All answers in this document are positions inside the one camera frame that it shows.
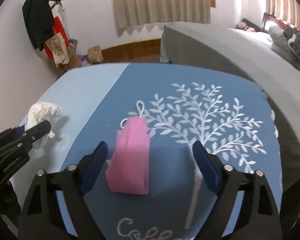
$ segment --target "white plastic bag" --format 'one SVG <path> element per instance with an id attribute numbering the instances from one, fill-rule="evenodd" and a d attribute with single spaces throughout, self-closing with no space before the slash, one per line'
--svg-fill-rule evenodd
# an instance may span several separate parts
<path id="1" fill-rule="evenodd" d="M 54 138 L 55 134 L 52 132 L 52 127 L 62 116 L 62 109 L 60 106 L 48 102 L 39 102 L 30 107 L 28 113 L 28 122 L 25 124 L 25 131 L 36 126 L 38 123 L 47 120 L 51 123 L 51 131 L 39 140 L 33 143 L 34 149 L 39 149 L 47 144 L 48 138 Z"/>

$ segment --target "drawstring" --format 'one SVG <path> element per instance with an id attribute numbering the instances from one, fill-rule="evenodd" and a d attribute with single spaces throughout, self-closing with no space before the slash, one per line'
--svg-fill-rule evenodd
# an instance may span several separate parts
<path id="1" fill-rule="evenodd" d="M 137 103 L 136 103 L 136 106 L 137 106 L 137 110 L 138 110 L 138 112 L 139 112 L 139 117 L 142 117 L 142 115 L 143 115 L 143 112 L 145 111 L 145 103 L 143 102 L 143 101 L 141 101 L 141 100 L 139 100 Z M 128 120 L 128 118 L 125 118 L 125 119 L 123 119 L 122 121 L 121 121 L 121 123 L 120 123 L 120 127 L 121 127 L 121 129 L 123 129 L 123 123 L 125 122 L 125 121 L 127 121 Z"/>

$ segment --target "pink fabric bag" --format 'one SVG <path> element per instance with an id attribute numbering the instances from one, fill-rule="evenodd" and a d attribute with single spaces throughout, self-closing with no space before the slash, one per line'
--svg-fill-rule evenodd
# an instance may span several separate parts
<path id="1" fill-rule="evenodd" d="M 115 150 L 106 170 L 108 186 L 113 192 L 149 193 L 150 136 L 147 119 L 141 115 L 128 118 L 125 127 L 117 131 Z"/>

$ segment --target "metal bolt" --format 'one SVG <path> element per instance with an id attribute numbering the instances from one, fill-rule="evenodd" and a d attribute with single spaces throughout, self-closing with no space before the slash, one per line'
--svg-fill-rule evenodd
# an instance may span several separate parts
<path id="1" fill-rule="evenodd" d="M 233 166 L 230 165 L 230 164 L 224 165 L 223 168 L 224 168 L 226 171 L 233 171 Z"/>
<path id="2" fill-rule="evenodd" d="M 38 176 L 42 176 L 43 174 L 45 174 L 45 172 L 46 172 L 46 171 L 45 171 L 45 170 L 42 170 L 42 169 L 41 169 L 41 170 L 38 170 L 38 171 L 37 171 L 37 175 L 38 175 Z"/>
<path id="3" fill-rule="evenodd" d="M 263 171 L 261 170 L 256 170 L 256 174 L 259 176 L 259 177 L 262 177 L 264 175 Z"/>
<path id="4" fill-rule="evenodd" d="M 68 171 L 74 171 L 76 168 L 77 168 L 77 165 L 75 165 L 75 164 L 70 164 L 70 165 L 67 167 L 67 170 L 68 170 Z"/>

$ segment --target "wooden floor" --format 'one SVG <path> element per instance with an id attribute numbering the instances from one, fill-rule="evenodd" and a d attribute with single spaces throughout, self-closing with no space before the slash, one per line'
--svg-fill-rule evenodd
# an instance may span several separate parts
<path id="1" fill-rule="evenodd" d="M 103 49 L 102 63 L 114 62 L 160 62 L 160 39 L 138 41 Z"/>

